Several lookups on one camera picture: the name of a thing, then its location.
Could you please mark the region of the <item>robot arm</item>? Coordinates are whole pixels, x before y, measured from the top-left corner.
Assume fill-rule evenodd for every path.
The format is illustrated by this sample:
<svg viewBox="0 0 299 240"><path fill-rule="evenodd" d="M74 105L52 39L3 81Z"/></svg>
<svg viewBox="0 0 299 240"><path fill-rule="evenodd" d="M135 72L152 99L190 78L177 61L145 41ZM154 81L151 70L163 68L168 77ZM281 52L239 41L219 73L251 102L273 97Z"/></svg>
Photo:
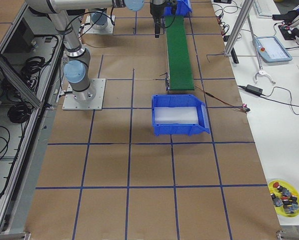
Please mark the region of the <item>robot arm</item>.
<svg viewBox="0 0 299 240"><path fill-rule="evenodd" d="M92 33L103 33L106 31L108 25L108 17L106 13L100 11L93 12L86 17L81 32L90 31Z"/></svg>
<svg viewBox="0 0 299 240"><path fill-rule="evenodd" d="M55 30L64 38L64 46L69 62L65 64L63 73L71 86L73 98L79 103L91 102L97 95L93 80L89 79L88 71L91 60L90 52L82 46L79 37L74 33L72 22L67 11L86 10L89 14L100 13L101 9L128 8L139 11L142 0L27 0L33 10L47 14Z"/></svg>

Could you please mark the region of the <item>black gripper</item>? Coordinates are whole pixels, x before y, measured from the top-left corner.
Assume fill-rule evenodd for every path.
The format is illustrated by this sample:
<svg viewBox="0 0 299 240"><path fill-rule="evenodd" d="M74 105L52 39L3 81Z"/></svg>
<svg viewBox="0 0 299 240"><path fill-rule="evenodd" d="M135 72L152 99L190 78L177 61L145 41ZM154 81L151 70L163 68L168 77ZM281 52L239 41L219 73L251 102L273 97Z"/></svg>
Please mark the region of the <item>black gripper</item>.
<svg viewBox="0 0 299 240"><path fill-rule="evenodd" d="M150 14L154 20L154 37L159 38L161 33L161 18L164 15L165 8L169 7L171 14L175 15L177 11L176 0L151 0Z"/></svg>

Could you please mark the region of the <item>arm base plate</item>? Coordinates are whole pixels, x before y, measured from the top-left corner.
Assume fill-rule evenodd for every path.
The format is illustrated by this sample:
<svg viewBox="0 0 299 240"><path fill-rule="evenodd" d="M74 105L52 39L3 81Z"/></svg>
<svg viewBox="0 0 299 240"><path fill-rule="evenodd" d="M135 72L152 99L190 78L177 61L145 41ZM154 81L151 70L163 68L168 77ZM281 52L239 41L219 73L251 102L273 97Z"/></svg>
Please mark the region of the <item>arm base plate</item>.
<svg viewBox="0 0 299 240"><path fill-rule="evenodd" d="M85 23L83 24L83 34L96 34L96 35L112 35L114 33L114 25L111 20L115 20L115 16L112 19L106 17L107 23L100 25L100 24L93 24L91 22L91 17L88 15L86 17Z"/></svg>
<svg viewBox="0 0 299 240"><path fill-rule="evenodd" d="M68 84L67 91L71 93L65 95L62 109L65 111L101 111L105 88L105 78L91 78L89 88L82 92L74 91Z"/></svg>

